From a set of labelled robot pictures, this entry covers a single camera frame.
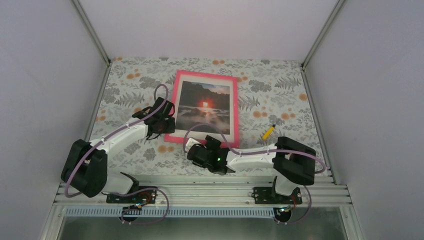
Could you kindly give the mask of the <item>pink picture frame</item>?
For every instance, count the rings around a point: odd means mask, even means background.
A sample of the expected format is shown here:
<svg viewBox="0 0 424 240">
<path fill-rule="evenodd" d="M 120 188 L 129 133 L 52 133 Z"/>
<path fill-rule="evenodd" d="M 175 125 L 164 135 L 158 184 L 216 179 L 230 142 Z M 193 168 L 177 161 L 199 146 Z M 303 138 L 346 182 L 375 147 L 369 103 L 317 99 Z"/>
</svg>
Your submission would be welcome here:
<svg viewBox="0 0 424 240">
<path fill-rule="evenodd" d="M 175 105 L 174 118 L 177 118 L 178 101 L 181 94 L 181 86 L 183 81 L 207 83 L 211 85 L 222 85 L 230 87 L 230 134 L 224 134 L 218 127 L 209 123 L 199 123 L 193 125 L 188 130 L 177 130 L 174 133 L 167 133 L 164 136 L 164 141 L 167 143 L 181 144 L 185 135 L 188 137 L 203 139 L 206 135 L 210 135 L 218 140 L 223 137 L 227 139 L 229 145 L 238 147 L 240 144 L 240 130 L 239 130 L 239 110 L 238 110 L 238 80 L 233 76 L 217 75 L 211 73 L 201 73 L 178 70 L 173 86 L 171 101 Z"/>
</svg>

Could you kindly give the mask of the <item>yellow screwdriver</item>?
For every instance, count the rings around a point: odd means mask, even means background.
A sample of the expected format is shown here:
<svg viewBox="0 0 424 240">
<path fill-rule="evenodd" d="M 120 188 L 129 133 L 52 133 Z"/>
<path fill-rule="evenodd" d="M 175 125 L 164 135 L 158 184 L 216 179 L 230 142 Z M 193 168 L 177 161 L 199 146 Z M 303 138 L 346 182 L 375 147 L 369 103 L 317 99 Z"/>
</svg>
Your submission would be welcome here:
<svg viewBox="0 0 424 240">
<path fill-rule="evenodd" d="M 264 140 L 264 141 L 267 140 L 270 137 L 270 135 L 274 132 L 275 127 L 276 127 L 275 124 L 271 125 L 268 128 L 268 130 L 262 135 L 262 140 Z"/>
</svg>

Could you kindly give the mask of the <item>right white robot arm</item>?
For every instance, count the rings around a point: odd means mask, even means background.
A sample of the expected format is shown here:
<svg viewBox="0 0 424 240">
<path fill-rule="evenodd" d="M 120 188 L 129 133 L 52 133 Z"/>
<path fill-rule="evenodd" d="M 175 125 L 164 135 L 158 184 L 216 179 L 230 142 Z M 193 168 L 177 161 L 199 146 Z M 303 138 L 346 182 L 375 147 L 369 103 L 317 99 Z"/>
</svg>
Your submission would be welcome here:
<svg viewBox="0 0 424 240">
<path fill-rule="evenodd" d="M 200 143 L 189 138 L 184 145 L 187 159 L 195 166 L 218 175 L 246 169 L 272 169 L 275 177 L 271 198 L 284 203 L 298 186 L 315 183 L 316 151 L 286 136 L 275 144 L 247 149 L 222 147 L 221 142 L 206 136 Z"/>
</svg>

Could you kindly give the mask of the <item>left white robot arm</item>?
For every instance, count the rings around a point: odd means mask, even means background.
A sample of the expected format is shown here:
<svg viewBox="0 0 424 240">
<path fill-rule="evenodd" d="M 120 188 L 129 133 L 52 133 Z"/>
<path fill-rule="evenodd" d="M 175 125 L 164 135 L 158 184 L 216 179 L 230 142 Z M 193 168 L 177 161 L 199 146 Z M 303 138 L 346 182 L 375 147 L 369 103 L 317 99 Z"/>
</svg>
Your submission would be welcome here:
<svg viewBox="0 0 424 240">
<path fill-rule="evenodd" d="M 76 140 L 64 164 L 61 180 L 65 188 L 92 198 L 100 193 L 115 194 L 131 203 L 139 197 L 139 182 L 131 175 L 108 172 L 108 160 L 141 140 L 151 141 L 175 132 L 175 105 L 162 97 L 136 113 L 107 136 L 89 141 Z"/>
</svg>

